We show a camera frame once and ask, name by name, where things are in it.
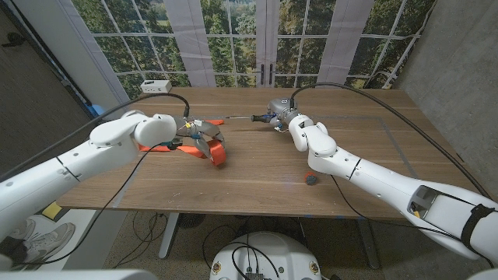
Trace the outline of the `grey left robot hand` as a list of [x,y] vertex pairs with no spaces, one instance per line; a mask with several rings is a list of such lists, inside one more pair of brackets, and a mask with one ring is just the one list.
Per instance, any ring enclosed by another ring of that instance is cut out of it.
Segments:
[[177,126],[177,132],[172,140],[172,144],[176,146],[183,145],[183,138],[192,138],[195,148],[203,153],[212,162],[214,157],[209,148],[208,142],[204,139],[205,136],[209,136],[211,139],[215,139],[220,142],[222,147],[225,147],[225,140],[223,133],[219,128],[207,121],[202,120],[190,120],[182,117],[174,117]]

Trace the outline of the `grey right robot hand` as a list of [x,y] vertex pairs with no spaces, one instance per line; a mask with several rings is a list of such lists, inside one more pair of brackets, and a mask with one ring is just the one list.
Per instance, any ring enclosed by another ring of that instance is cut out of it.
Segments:
[[291,106],[290,98],[276,98],[268,103],[267,114],[271,117],[269,124],[276,131],[285,131],[299,111]]

